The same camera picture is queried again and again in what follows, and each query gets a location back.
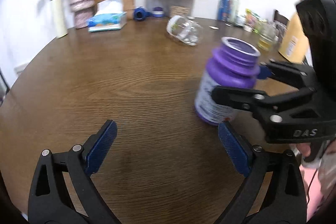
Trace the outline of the person's right hand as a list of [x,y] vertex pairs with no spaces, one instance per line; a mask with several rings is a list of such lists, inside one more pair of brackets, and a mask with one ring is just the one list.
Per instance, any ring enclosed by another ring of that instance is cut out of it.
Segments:
[[313,143],[298,143],[296,148],[302,155],[304,162],[312,163],[321,160],[322,141],[315,141]]

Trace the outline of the white sleeve forearm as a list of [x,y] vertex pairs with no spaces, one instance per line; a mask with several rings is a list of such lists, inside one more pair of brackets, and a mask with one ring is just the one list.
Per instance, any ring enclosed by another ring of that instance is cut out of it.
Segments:
[[324,198],[335,187],[335,140],[324,141],[310,145],[311,153],[303,156],[301,164],[306,168],[318,169],[318,180],[321,184],[321,193]]

